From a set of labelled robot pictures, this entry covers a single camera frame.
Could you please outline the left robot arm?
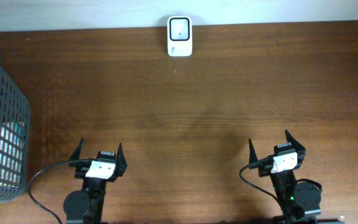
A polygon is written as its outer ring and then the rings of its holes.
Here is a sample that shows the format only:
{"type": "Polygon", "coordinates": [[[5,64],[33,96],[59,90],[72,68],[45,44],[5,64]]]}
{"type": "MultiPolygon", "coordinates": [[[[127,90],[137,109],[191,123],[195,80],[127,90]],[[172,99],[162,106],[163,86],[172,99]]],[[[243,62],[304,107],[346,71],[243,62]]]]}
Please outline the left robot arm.
{"type": "Polygon", "coordinates": [[[95,158],[80,159],[83,142],[81,139],[69,159],[75,178],[83,181],[81,189],[68,194],[63,203],[70,224],[101,223],[107,183],[123,176],[127,169],[122,144],[116,153],[99,151],[95,158]]]}

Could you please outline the white barcode scanner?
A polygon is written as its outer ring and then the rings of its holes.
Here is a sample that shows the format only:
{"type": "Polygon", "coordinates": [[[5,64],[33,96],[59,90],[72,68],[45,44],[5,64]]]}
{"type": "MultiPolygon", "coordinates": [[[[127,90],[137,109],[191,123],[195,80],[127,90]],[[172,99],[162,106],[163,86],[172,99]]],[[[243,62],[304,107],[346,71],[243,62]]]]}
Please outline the white barcode scanner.
{"type": "Polygon", "coordinates": [[[171,57],[189,57],[193,53],[193,23],[188,16],[167,19],[167,52],[171,57]]]}

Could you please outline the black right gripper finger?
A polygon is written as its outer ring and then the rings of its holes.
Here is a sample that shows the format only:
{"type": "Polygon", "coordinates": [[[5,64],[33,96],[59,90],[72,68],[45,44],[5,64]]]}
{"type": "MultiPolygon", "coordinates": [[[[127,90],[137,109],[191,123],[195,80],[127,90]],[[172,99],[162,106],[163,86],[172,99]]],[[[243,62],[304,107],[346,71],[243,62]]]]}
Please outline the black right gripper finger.
{"type": "Polygon", "coordinates": [[[287,142],[289,142],[293,146],[294,150],[298,154],[305,155],[306,148],[302,144],[300,144],[287,129],[285,130],[285,137],[287,142]]]}
{"type": "Polygon", "coordinates": [[[258,158],[254,149],[254,145],[252,140],[249,139],[249,167],[250,168],[257,168],[258,167],[258,158]]]}

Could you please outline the grey plastic mesh basket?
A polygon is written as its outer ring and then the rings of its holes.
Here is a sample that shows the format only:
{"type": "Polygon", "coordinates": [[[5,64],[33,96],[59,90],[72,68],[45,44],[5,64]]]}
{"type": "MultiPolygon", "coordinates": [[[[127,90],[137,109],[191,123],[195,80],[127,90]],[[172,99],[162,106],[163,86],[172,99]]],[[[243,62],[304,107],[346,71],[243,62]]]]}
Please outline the grey plastic mesh basket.
{"type": "Polygon", "coordinates": [[[0,203],[26,189],[31,108],[0,64],[0,203]]]}

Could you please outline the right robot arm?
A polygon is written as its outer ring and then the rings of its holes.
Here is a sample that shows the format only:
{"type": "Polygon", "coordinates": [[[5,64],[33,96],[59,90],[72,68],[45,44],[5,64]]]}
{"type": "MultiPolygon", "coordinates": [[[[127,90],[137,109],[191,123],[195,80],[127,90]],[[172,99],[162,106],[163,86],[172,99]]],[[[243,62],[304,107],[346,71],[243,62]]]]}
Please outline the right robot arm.
{"type": "Polygon", "coordinates": [[[310,179],[296,179],[293,171],[299,169],[306,155],[306,148],[289,131],[286,142],[276,145],[274,153],[258,159],[252,141],[249,141],[247,169],[257,169],[260,177],[269,176],[275,194],[254,185],[251,187],[273,197],[282,215],[274,217],[275,223],[316,223],[321,213],[322,185],[310,179]]]}

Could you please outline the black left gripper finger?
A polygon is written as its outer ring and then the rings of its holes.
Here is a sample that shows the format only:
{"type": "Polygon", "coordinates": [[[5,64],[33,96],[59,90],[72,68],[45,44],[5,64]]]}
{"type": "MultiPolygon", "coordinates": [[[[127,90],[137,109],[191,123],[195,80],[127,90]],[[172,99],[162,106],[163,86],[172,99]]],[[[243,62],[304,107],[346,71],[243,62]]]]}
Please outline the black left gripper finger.
{"type": "Polygon", "coordinates": [[[124,156],[122,144],[119,144],[117,157],[116,157],[116,174],[123,175],[127,169],[127,161],[124,156]]]}
{"type": "Polygon", "coordinates": [[[84,138],[81,138],[78,146],[76,147],[76,149],[70,156],[70,159],[69,159],[70,166],[74,166],[78,161],[80,161],[80,154],[81,154],[81,150],[83,147],[83,142],[84,142],[84,138]]]}

